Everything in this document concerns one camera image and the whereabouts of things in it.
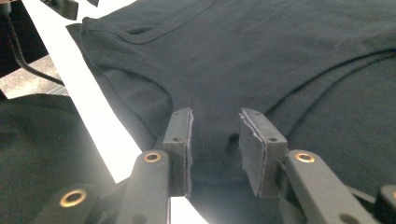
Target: white surface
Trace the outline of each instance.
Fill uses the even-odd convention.
[[[77,0],[77,21],[62,18],[40,0],[23,1],[116,183],[130,176],[134,161],[141,150],[110,108],[65,26],[81,21],[87,16],[102,17],[133,1],[100,0],[99,8],[96,8],[85,0]],[[172,198],[171,204],[172,223],[206,223],[186,198]]]

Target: black cloth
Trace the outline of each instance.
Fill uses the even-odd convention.
[[[0,102],[0,223],[30,223],[60,189],[115,183],[70,97]]]
[[[142,149],[191,107],[191,202],[210,223],[279,223],[251,193],[242,107],[370,194],[396,183],[395,1],[145,0],[68,27]]]

